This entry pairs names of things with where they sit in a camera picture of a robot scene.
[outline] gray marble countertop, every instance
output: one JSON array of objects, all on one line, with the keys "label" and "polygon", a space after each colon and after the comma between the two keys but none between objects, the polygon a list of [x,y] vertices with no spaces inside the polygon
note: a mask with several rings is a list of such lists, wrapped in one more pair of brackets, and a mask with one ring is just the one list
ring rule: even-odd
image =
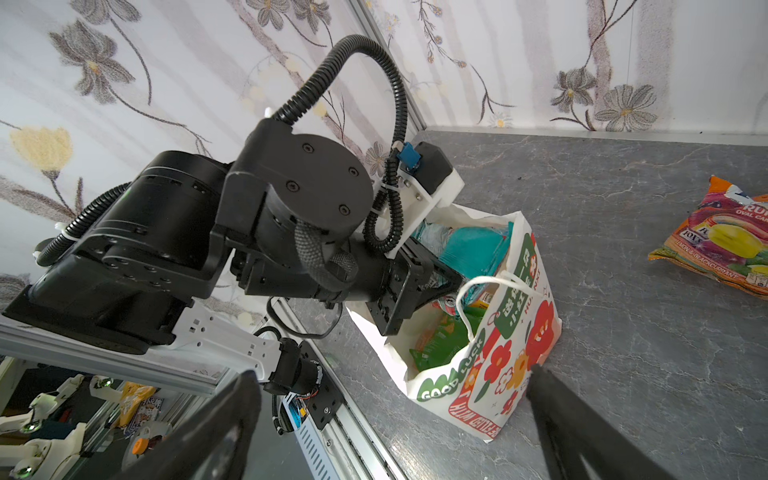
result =
[{"label": "gray marble countertop", "polygon": [[[466,182],[457,204],[522,210],[563,333],[546,366],[677,478],[765,478],[768,303],[647,254],[711,174],[768,192],[768,148],[422,132]],[[309,330],[333,313],[292,300]],[[528,400],[490,444],[408,400],[345,314],[318,342],[414,479],[548,478]]]}]

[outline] shopping bag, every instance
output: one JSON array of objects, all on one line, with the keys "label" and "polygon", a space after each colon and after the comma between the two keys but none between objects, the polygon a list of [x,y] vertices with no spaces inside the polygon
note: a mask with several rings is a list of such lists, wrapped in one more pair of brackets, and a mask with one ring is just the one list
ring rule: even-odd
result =
[{"label": "shopping bag", "polygon": [[486,442],[493,440],[525,394],[531,366],[542,364],[560,337],[562,322],[554,307],[547,274],[531,226],[521,212],[503,217],[459,205],[435,208],[430,223],[448,227],[513,228],[506,261],[495,276],[471,279],[497,283],[476,335],[466,317],[469,344],[444,365],[419,372],[409,350],[444,313],[427,305],[402,323],[396,336],[384,337],[365,303],[347,302],[352,320],[370,343],[397,387],[409,399]]}]

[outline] blue connector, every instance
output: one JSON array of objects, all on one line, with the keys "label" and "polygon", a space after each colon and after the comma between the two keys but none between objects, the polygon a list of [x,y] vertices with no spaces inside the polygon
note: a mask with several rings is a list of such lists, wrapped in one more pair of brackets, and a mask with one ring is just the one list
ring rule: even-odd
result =
[{"label": "blue connector", "polygon": [[422,159],[422,156],[419,155],[419,152],[417,152],[409,142],[402,148],[402,152],[397,154],[397,158],[404,163],[408,171],[414,171],[419,167],[419,162]]}]

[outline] bag handle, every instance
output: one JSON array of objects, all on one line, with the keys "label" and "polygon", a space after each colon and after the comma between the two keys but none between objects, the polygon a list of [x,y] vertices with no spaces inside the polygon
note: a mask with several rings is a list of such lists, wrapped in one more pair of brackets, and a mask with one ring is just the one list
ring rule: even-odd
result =
[{"label": "bag handle", "polygon": [[479,285],[481,283],[498,283],[499,285],[504,285],[514,290],[520,290],[523,293],[527,293],[529,296],[544,296],[543,294],[529,287],[528,284],[522,281],[519,276],[509,272],[504,272],[502,275],[509,276],[511,278],[508,280],[498,276],[476,276],[475,278],[462,285],[462,288],[458,289],[458,293],[456,293],[456,310],[458,311],[458,315],[462,318],[464,326],[467,327],[467,337],[469,337],[470,343],[475,340],[475,333],[472,332],[472,325],[469,324],[469,319],[467,319],[466,314],[464,314],[464,308],[462,305],[462,298],[464,298],[464,295],[466,295],[470,286]]}]

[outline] gray flower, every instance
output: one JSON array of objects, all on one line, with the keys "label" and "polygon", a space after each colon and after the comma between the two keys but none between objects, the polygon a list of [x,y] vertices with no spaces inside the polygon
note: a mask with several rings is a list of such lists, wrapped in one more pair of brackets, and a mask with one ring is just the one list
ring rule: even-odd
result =
[{"label": "gray flower", "polygon": [[126,0],[71,0],[69,5],[93,25],[107,23],[110,10],[124,22],[138,22],[141,18],[141,13]]},{"label": "gray flower", "polygon": [[245,0],[251,7],[259,11],[259,25],[266,27],[272,22],[276,30],[283,29],[283,16],[288,12],[288,0]]},{"label": "gray flower", "polygon": [[0,308],[5,308],[27,285],[29,274],[6,275],[0,273]]},{"label": "gray flower", "polygon": [[296,18],[310,24],[312,32],[317,33],[319,22],[329,24],[331,14],[328,12],[328,3],[315,3],[312,0],[293,0],[293,8],[296,10]]},{"label": "gray flower", "polygon": [[558,74],[558,84],[554,87],[559,88],[563,93],[559,97],[552,98],[552,104],[566,113],[571,111],[574,101],[582,105],[592,105],[592,97],[587,90],[596,87],[597,84],[598,81],[594,75],[584,67],[574,68],[568,73],[561,71]]},{"label": "gray flower", "polygon": [[633,91],[631,85],[619,85],[605,95],[605,110],[594,115],[599,121],[606,121],[606,131],[647,130],[658,118],[643,111],[656,101],[654,88],[643,85]]},{"label": "gray flower", "polygon": [[114,40],[88,27],[80,20],[64,27],[61,34],[49,34],[64,65],[83,69],[83,78],[74,86],[81,95],[93,94],[100,104],[114,102],[110,81],[129,83],[134,80],[122,65],[112,60],[117,51]]},{"label": "gray flower", "polygon": [[385,152],[384,148],[377,141],[373,142],[373,146],[366,152],[366,164],[368,164],[368,175],[373,177],[379,175],[384,177],[384,170],[386,167],[386,160],[389,156],[389,152]]}]

